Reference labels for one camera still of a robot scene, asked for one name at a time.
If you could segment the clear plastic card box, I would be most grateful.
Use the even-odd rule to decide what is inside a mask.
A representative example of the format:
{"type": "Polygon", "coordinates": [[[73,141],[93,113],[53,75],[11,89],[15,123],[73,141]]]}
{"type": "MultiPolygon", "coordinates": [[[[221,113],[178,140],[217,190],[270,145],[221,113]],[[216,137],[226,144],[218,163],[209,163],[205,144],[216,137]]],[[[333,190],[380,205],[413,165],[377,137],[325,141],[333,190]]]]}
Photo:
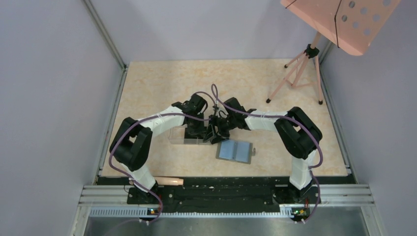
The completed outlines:
{"type": "Polygon", "coordinates": [[[211,145],[210,142],[204,142],[203,138],[201,134],[190,134],[186,126],[171,128],[168,134],[168,140],[173,145],[211,145]]]}

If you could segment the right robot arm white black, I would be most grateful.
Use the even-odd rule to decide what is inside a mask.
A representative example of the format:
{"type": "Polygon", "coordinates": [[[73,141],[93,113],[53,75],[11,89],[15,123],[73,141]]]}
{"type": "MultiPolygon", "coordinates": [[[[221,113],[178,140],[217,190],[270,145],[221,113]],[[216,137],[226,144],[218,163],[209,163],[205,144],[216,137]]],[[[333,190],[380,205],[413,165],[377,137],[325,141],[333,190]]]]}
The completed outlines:
{"type": "Polygon", "coordinates": [[[301,203],[308,197],[307,186],[313,179],[312,169],[323,162],[319,142],[323,135],[316,124],[300,108],[293,107],[285,113],[245,110],[235,97],[222,103],[225,117],[212,115],[203,141],[215,144],[230,137],[230,131],[238,128],[248,131],[270,131],[278,133],[285,149],[292,157],[292,169],[288,189],[289,198],[301,203]]]}

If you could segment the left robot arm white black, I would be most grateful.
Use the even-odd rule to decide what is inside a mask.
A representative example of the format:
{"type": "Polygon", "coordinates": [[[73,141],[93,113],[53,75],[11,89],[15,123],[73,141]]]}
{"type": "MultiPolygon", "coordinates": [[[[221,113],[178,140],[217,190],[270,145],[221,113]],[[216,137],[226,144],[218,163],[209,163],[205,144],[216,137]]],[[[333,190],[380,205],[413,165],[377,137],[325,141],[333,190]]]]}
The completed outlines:
{"type": "Polygon", "coordinates": [[[109,165],[128,176],[138,187],[145,203],[157,199],[157,181],[146,166],[151,141],[171,128],[187,125],[198,132],[204,127],[207,101],[193,94],[184,102],[175,102],[165,110],[146,118],[125,118],[109,147],[109,165]]]}

